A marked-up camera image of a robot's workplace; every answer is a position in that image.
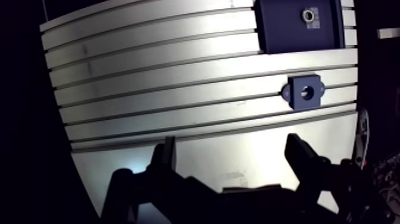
cable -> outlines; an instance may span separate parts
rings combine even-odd
[[[367,151],[368,151],[368,145],[370,143],[370,117],[368,115],[368,111],[366,109],[362,109],[362,113],[360,114],[363,116],[362,118],[365,119],[366,125],[367,125],[367,139],[365,140],[365,147],[364,147],[364,153],[362,155],[362,162],[361,162],[361,170],[364,168],[365,161],[367,159]]]

dark blue mounting bracket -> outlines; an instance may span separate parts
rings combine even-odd
[[[289,77],[288,84],[282,89],[282,97],[289,102],[293,110],[309,110],[321,106],[321,97],[325,86],[321,77],[309,76]]]

black background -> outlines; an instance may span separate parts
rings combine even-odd
[[[99,1],[46,0],[49,19]],[[358,105],[370,113],[368,163],[399,150],[400,38],[378,40],[379,28],[400,27],[396,0],[356,0]],[[3,223],[93,223],[96,213],[70,156],[53,95],[39,25],[41,0],[1,3]]]

silver metal surface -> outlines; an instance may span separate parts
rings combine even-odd
[[[398,37],[400,37],[400,28],[388,28],[388,29],[378,30],[379,39],[398,38]]]
[[[343,10],[343,25],[355,26],[355,13],[354,10]]]
[[[149,133],[144,135],[101,139],[86,142],[74,142],[71,144],[74,150],[84,150],[87,148],[99,147],[115,147],[116,145],[137,145],[143,142],[160,142],[165,136],[176,136],[179,139],[193,138],[193,136],[216,135],[222,132],[229,132],[233,130],[248,129],[251,127],[271,127],[271,126],[285,126],[289,125],[291,121],[308,119],[312,117],[325,116],[328,114],[341,113],[346,111],[355,111],[356,104],[346,104],[335,107],[319,108],[310,111],[303,111],[297,113],[289,113],[272,117],[263,117],[259,119],[245,120],[241,122],[231,122],[221,125],[212,125],[206,127],[195,127],[180,130],[171,130],[165,132]]]
[[[252,0],[143,1],[141,4],[128,5],[66,24],[51,32],[44,33],[42,42],[44,49],[50,49],[90,35],[147,21],[177,15],[252,6]]]
[[[52,80],[78,81],[126,70],[196,58],[229,55],[260,50],[256,33],[220,36],[138,49],[95,59],[50,73]]]
[[[104,12],[107,12],[116,7],[120,7],[120,6],[128,5],[128,4],[135,4],[137,2],[140,3],[141,1],[143,1],[143,0],[113,0],[113,1],[101,2],[96,5],[92,5],[90,7],[86,7],[81,10],[77,10],[72,13],[55,18],[51,21],[48,21],[48,22],[40,25],[40,31],[45,32],[45,31],[55,28],[57,26],[61,26],[66,23],[70,23],[74,20],[78,20],[82,17],[87,17],[89,15],[99,13],[99,12],[104,13]],[[342,7],[354,7],[353,0],[341,0],[341,2],[342,2]]]
[[[318,74],[325,86],[344,85],[357,82],[357,68],[319,70],[300,74],[279,74],[249,79],[231,80],[184,88],[132,95],[77,105],[60,109],[64,123],[78,122],[120,114],[176,107],[211,104],[242,97],[257,97],[265,94],[277,95],[287,84],[289,76]]]
[[[321,105],[349,102],[356,98],[356,86],[327,89],[321,98]],[[191,126],[227,123],[237,119],[245,120],[250,117],[290,111],[292,109],[289,104],[281,96],[277,96],[84,123],[67,126],[65,129],[68,138],[73,141],[121,134],[156,132],[160,129],[183,129]]]
[[[78,95],[83,95],[86,98],[97,98],[127,91],[199,82],[200,80],[228,79],[229,77],[257,73],[311,70],[316,67],[346,66],[357,64],[357,62],[357,49],[254,55],[184,64],[143,72],[132,72],[124,76],[62,89],[56,91],[55,94],[57,98],[65,94],[72,98],[79,97]],[[61,76],[51,74],[53,86],[65,85],[91,77],[90,75],[82,76],[75,73]]]
[[[258,187],[280,183],[296,189],[298,180],[288,165],[284,148],[288,133],[297,133],[319,155],[339,164],[351,158],[357,115],[266,129],[239,135],[178,141],[177,172],[194,176],[215,191],[224,186]],[[92,203],[101,214],[113,171],[145,170],[154,145],[112,151],[72,154]]]
[[[118,30],[55,49],[46,54],[46,61],[48,67],[53,68],[124,48],[148,45],[149,43],[177,38],[181,39],[174,41],[180,42],[183,41],[182,38],[190,36],[255,29],[256,27],[254,12],[250,11],[250,9],[235,13],[221,13],[162,21],[147,26]]]
[[[353,29],[345,29],[345,44],[346,46],[357,45],[357,31]]]
[[[341,0],[341,2],[342,2],[342,7],[354,7],[353,0]]]

black mechanical part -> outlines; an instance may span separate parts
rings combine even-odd
[[[172,223],[392,223],[385,201],[350,160],[330,164],[296,134],[287,137],[285,157],[300,180],[296,191],[280,185],[256,189],[224,188],[216,193],[175,169],[173,137],[155,147],[146,171],[114,172],[101,220],[128,223],[127,213],[152,203]],[[317,204],[321,191],[331,191],[339,214]]]

